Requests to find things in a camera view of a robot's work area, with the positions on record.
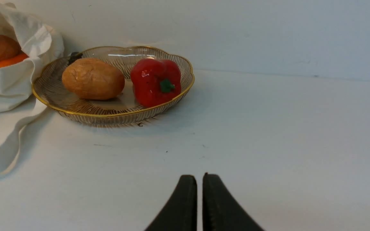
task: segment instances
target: table surface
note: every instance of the table surface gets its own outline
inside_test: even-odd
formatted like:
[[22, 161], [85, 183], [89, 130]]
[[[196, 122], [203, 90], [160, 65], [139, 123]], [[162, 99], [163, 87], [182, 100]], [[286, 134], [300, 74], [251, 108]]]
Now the table surface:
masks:
[[[47, 110], [0, 178], [0, 231], [138, 231], [181, 174], [219, 174], [267, 231], [370, 230], [370, 82], [195, 71], [143, 127], [93, 128]], [[32, 102], [0, 114], [0, 127]]]

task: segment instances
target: glass bowl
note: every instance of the glass bowl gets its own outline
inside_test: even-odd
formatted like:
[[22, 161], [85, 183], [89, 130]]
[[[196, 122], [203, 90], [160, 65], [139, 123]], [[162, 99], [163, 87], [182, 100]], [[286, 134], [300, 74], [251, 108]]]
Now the glass bowl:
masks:
[[[111, 100], [96, 101], [79, 98], [65, 89], [62, 73], [69, 60], [76, 56], [95, 57], [121, 70], [125, 77], [122, 94]], [[192, 65], [187, 59], [154, 47], [96, 47], [76, 56], [57, 59], [44, 67], [41, 76], [32, 82], [32, 92], [63, 117], [83, 124], [112, 126], [147, 120], [177, 104], [195, 82]], [[151, 108], [145, 108], [135, 100], [129, 76], [132, 67], [147, 57], [172, 60], [181, 70], [181, 93], [169, 102]]]

